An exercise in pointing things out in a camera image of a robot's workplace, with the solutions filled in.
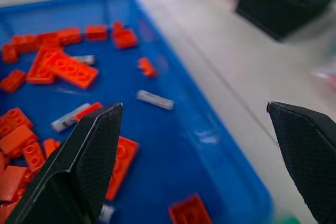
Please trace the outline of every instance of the blue tray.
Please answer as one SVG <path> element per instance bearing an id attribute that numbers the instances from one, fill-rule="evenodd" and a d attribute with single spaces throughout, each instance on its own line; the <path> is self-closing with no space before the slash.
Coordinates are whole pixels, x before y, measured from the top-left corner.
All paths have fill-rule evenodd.
<path id="1" fill-rule="evenodd" d="M 24 84 L 0 94 L 0 113 L 16 106 L 34 123 L 41 141 L 65 141 L 50 123 L 84 103 L 123 102 L 121 135 L 140 144 L 139 152 L 114 201 L 111 223 L 172 223 L 167 207 L 198 193 L 214 223 L 262 224 L 271 212 L 268 191 L 223 127 L 137 0 L 50 0 L 0 8 L 0 44 L 14 35 L 121 21 L 135 30 L 140 45 L 117 50 L 111 40 L 66 47 L 72 56 L 95 55 L 100 73 L 87 90 L 64 81 Z M 137 69 L 148 57 L 160 75 L 151 80 Z M 29 70 L 35 54 L 11 65 L 0 63 L 0 78 L 13 69 Z M 135 99 L 143 89 L 176 102 L 166 111 Z M 13 161 L 23 164 L 24 160 Z"/>

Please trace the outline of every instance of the tray rim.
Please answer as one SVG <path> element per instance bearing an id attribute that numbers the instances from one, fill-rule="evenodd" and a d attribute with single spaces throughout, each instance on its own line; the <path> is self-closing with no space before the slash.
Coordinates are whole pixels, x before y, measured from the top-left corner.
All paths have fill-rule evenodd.
<path id="1" fill-rule="evenodd" d="M 72 3 L 76 1 L 78 0 L 42 0 L 42 1 L 37 1 L 37 2 L 18 3 L 14 5 L 9 5 L 9 6 L 0 6 L 0 17 L 4 15 L 6 12 L 29 10 L 29 9 L 39 8 L 39 7 L 54 6 L 58 4 L 64 4 L 64 3 Z M 143 8 L 145 5 L 140 0 L 133 0 L 133 1 L 141 9 L 143 16 L 145 17 L 149 26 L 154 30 L 154 32 L 158 36 L 158 39 L 164 41 L 164 43 L 166 44 L 166 48 L 169 51 L 169 54 L 165 55 L 166 58 L 169 59 L 170 63 L 177 70 L 177 74 L 179 78 L 181 78 L 184 84 L 188 86 L 189 91 L 193 94 L 194 102 L 197 105 L 199 105 L 203 111 L 207 112 L 207 113 L 204 113 L 206 115 L 206 119 L 211 122 L 211 124 L 215 128 L 215 131 L 217 131 L 220 136 L 222 137 L 227 136 L 230 138 L 229 139 L 230 141 L 225 141 L 225 147 L 229 149 L 228 152 L 231 153 L 230 155 L 231 159 L 233 159 L 233 161 L 236 163 L 237 167 L 239 168 L 239 173 L 244 173 L 245 176 L 249 178 L 250 180 L 249 182 L 253 182 L 252 185 L 250 185 L 249 189 L 254 191 L 254 195 L 259 196 L 258 197 L 259 198 L 259 209 L 262 209 L 264 213 L 268 213 L 268 215 L 270 216 L 270 214 L 273 211 L 273 205 L 272 205 L 272 199 L 268 192 L 267 187 L 258 177 L 254 168 L 249 163 L 244 153 L 240 150 L 239 146 L 236 144 L 234 138 L 232 137 L 232 135 L 226 128 L 225 124 L 221 122 L 221 120 L 219 119 L 218 115 L 216 114 L 216 112 L 214 111 L 210 103 L 205 99 L 201 90 L 198 88 L 197 83 L 193 80 L 192 76 L 188 74 L 183 64 L 178 60 L 178 58 L 176 57 L 178 56 L 178 54 L 175 52 L 175 50 L 173 49 L 169 41 L 165 38 L 161 30 L 158 28 L 156 23 L 153 21 L 152 17 L 150 16 L 148 12 L 148 9 Z"/>

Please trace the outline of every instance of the orange lego brick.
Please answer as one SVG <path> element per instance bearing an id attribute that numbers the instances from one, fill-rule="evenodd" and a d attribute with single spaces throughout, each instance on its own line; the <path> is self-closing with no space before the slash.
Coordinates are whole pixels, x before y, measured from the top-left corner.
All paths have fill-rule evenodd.
<path id="1" fill-rule="evenodd" d="M 49 44 L 50 46 L 53 43 L 59 44 L 59 38 L 57 32 L 39 34 L 36 36 L 36 44 L 38 47 L 41 47 L 45 44 Z"/>
<path id="2" fill-rule="evenodd" d="M 95 111 L 97 109 L 101 108 L 101 104 L 100 102 L 95 102 L 93 105 L 91 105 L 90 107 L 88 107 L 87 109 L 84 109 L 82 110 L 81 112 L 79 112 L 75 118 L 76 118 L 76 121 L 79 122 L 79 120 L 87 115 L 87 114 L 90 114 L 92 111 Z"/>
<path id="3" fill-rule="evenodd" d="M 64 52 L 57 51 L 43 64 L 59 78 L 82 89 L 87 89 L 97 77 L 99 71 L 75 60 Z"/>
<path id="4" fill-rule="evenodd" d="M 0 205 L 0 224 L 4 224 L 8 216 L 16 207 L 18 201 L 11 204 L 1 204 Z"/>
<path id="5" fill-rule="evenodd" d="M 138 148 L 138 143 L 128 140 L 124 137 L 119 137 L 117 157 L 115 160 L 113 175 L 111 177 L 109 188 L 106 194 L 106 199 L 113 200 L 116 196 L 121 183 L 132 163 L 132 160 L 138 151 Z"/>
<path id="6" fill-rule="evenodd" d="M 45 66 L 44 61 L 61 48 L 41 47 L 27 75 L 27 82 L 32 84 L 51 84 L 56 76 Z"/>
<path id="7" fill-rule="evenodd" d="M 198 194 L 169 207 L 169 214 L 174 224 L 212 224 L 212 219 Z"/>
<path id="8" fill-rule="evenodd" d="M 32 173 L 38 173 L 44 165 L 46 158 L 37 142 L 29 144 L 23 149 L 23 155 Z"/>
<path id="9" fill-rule="evenodd" d="M 21 70 L 13 70 L 6 78 L 0 82 L 0 88 L 8 93 L 13 93 L 26 80 L 26 73 Z"/>
<path id="10" fill-rule="evenodd" d="M 27 167 L 7 166 L 5 172 L 0 174 L 0 201 L 19 200 L 32 180 L 33 174 Z"/>
<path id="11" fill-rule="evenodd" d="M 71 27 L 57 32 L 59 42 L 61 45 L 68 45 L 72 43 L 81 42 L 79 27 Z"/>
<path id="12" fill-rule="evenodd" d="M 22 149 L 36 140 L 38 137 L 23 124 L 0 140 L 0 148 L 8 157 L 20 157 Z"/>
<path id="13" fill-rule="evenodd" d="M 2 60 L 4 63 L 15 63 L 19 60 L 15 47 L 5 44 L 2 47 Z"/>
<path id="14" fill-rule="evenodd" d="M 37 50 L 37 43 L 34 35 L 14 36 L 12 38 L 12 45 L 19 54 Z"/>
<path id="15" fill-rule="evenodd" d="M 34 126 L 19 107 L 8 110 L 6 114 L 0 116 L 0 137 L 8 135 L 23 124 L 27 125 L 28 128 Z"/>
<path id="16" fill-rule="evenodd" d="M 107 39 L 107 26 L 88 26 L 85 31 L 88 40 L 105 40 Z"/>
<path id="17" fill-rule="evenodd" d="M 115 22 L 113 26 L 112 37 L 117 48 L 130 48 L 138 44 L 137 36 L 132 29 L 122 28 L 122 23 L 120 22 Z"/>
<path id="18" fill-rule="evenodd" d="M 51 155 L 51 153 L 56 150 L 61 145 L 60 141 L 55 141 L 55 139 L 50 138 L 47 140 L 44 140 L 43 146 L 44 151 L 46 153 L 47 158 Z"/>
<path id="19" fill-rule="evenodd" d="M 142 70 L 143 74 L 147 77 L 155 77 L 156 70 L 146 57 L 141 57 L 138 60 L 138 67 Z"/>
<path id="20" fill-rule="evenodd" d="M 0 174 L 4 173 L 9 162 L 9 158 L 5 156 L 5 154 L 0 151 Z"/>

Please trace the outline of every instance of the green object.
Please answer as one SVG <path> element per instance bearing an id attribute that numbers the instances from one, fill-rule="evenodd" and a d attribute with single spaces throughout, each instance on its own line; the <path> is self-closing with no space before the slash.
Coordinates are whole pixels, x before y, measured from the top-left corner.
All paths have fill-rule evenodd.
<path id="1" fill-rule="evenodd" d="M 300 224 L 299 220 L 296 217 L 290 217 L 289 219 L 286 220 L 281 220 L 277 222 L 276 224 Z"/>

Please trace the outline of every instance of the white lego brick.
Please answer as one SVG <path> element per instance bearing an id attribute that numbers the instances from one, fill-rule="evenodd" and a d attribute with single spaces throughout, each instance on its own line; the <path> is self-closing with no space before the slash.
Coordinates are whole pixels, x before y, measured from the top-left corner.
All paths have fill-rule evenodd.
<path id="1" fill-rule="evenodd" d="M 82 110 L 90 107 L 90 103 L 85 103 L 82 106 L 76 108 L 75 110 L 71 111 L 70 113 L 62 116 L 61 118 L 57 119 L 56 121 L 51 123 L 51 127 L 57 131 L 61 132 L 65 130 L 66 128 L 70 127 L 74 123 L 76 123 L 75 116 L 81 112 Z"/>
<path id="2" fill-rule="evenodd" d="M 152 94 L 145 90 L 139 90 L 136 98 L 140 101 L 151 103 L 166 110 L 172 110 L 174 107 L 174 101 Z"/>
<path id="3" fill-rule="evenodd" d="M 109 207 L 107 205 L 103 205 L 101 209 L 101 213 L 99 216 L 99 220 L 104 223 L 110 223 L 111 217 L 114 213 L 115 209 L 113 207 Z"/>
<path id="4" fill-rule="evenodd" d="M 73 56 L 73 58 L 87 65 L 93 65 L 95 64 L 95 61 L 96 61 L 96 58 L 94 55 Z"/>

